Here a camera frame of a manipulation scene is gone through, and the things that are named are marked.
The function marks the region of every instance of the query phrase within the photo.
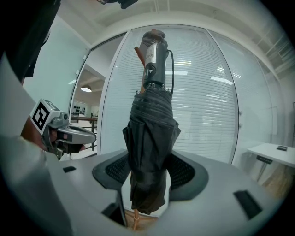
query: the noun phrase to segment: hand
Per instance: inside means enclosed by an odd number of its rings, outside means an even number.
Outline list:
[[[64,134],[64,139],[67,139],[68,138],[68,135],[67,134]],[[56,130],[51,130],[50,131],[50,142],[54,142],[55,140],[57,140],[57,131]],[[82,145],[80,151],[83,151],[85,150],[85,146]]]
[[[27,119],[27,121],[24,125],[21,136],[24,139],[38,145],[44,151],[48,151],[47,147],[42,142],[42,137],[41,137],[39,131],[33,125],[30,117]],[[68,138],[67,134],[64,134],[64,139],[67,139],[67,138]],[[57,131],[56,130],[50,131],[50,141],[54,142],[56,139],[57,139]],[[83,151],[83,150],[85,150],[84,145],[81,147],[80,151]]]

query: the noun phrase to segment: black umbrella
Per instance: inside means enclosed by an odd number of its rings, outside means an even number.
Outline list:
[[[149,88],[136,94],[128,126],[123,129],[131,168],[132,209],[150,214],[165,204],[165,160],[180,134],[173,119],[172,95]]]

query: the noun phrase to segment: ceiling light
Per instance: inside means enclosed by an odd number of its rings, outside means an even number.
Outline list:
[[[215,95],[206,95],[206,96],[208,96],[208,97],[213,97],[213,98],[220,98],[220,97],[218,97],[218,96],[215,96]]]
[[[85,86],[81,87],[81,90],[84,92],[87,92],[87,93],[92,92],[92,89],[89,85],[85,85]]]
[[[216,80],[218,82],[223,82],[223,83],[228,83],[229,85],[232,85],[233,82],[227,80],[227,79],[223,79],[223,78],[218,78],[218,77],[215,77],[215,76],[212,76],[211,77],[212,80]]]
[[[172,72],[173,71],[166,71],[166,74],[167,75],[172,75]],[[174,74],[175,75],[180,75],[180,76],[185,76],[185,75],[188,74],[188,72],[187,71],[174,71]]]
[[[220,72],[224,73],[224,69],[221,68],[221,67],[218,67],[217,71],[220,71]]]
[[[174,65],[184,65],[184,66],[190,66],[191,61],[175,61]]]
[[[241,78],[240,75],[236,74],[236,73],[233,73],[235,77],[238,77],[238,78]]]

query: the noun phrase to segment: table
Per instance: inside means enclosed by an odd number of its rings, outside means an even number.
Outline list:
[[[258,175],[257,181],[259,181],[262,172],[266,168],[267,164],[270,164],[272,161],[276,161],[283,165],[290,167],[295,167],[295,148],[288,147],[287,151],[277,150],[277,144],[263,143],[255,147],[248,148],[250,153],[256,154],[260,161],[264,162],[260,173]]]

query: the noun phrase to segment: white desk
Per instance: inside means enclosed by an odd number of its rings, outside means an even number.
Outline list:
[[[287,151],[277,150],[279,145],[264,143],[248,148],[248,151],[261,157],[295,167],[295,147],[288,147]]]

